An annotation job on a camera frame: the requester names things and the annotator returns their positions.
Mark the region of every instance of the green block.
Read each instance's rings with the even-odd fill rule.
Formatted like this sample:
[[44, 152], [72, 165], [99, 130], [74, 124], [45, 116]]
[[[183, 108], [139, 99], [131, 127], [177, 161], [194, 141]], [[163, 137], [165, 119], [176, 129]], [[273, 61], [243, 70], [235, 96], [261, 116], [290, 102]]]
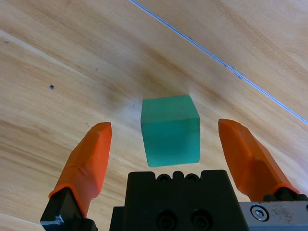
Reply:
[[189, 95], [144, 100], [141, 131], [150, 167], [200, 161], [200, 117]]

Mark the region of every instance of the wooden table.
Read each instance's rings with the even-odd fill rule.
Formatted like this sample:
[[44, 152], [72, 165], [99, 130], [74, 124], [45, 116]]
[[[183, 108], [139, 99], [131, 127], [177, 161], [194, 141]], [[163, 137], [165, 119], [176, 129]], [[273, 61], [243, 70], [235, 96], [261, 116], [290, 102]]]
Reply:
[[[140, 3], [308, 119], [305, 1]], [[124, 204], [131, 171], [228, 171], [220, 118], [248, 127], [308, 193], [307, 123], [132, 2], [1, 0], [0, 29], [1, 230], [42, 230], [47, 196], [69, 154], [104, 121], [113, 129], [109, 166], [88, 213], [101, 231]], [[149, 168], [142, 100], [183, 94], [201, 117], [201, 162]]]

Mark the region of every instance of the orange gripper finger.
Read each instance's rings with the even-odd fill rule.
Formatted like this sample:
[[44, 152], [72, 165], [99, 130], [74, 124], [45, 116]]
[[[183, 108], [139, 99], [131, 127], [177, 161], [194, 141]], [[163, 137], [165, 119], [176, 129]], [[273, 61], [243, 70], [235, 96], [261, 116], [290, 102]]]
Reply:
[[86, 218], [90, 202], [103, 187], [111, 143], [110, 122], [92, 127], [70, 154], [49, 198], [63, 188], [70, 188], [81, 214]]
[[269, 151], [233, 120], [220, 119], [219, 136], [225, 158], [237, 189], [251, 201], [262, 201], [286, 187], [299, 194], [284, 175]]

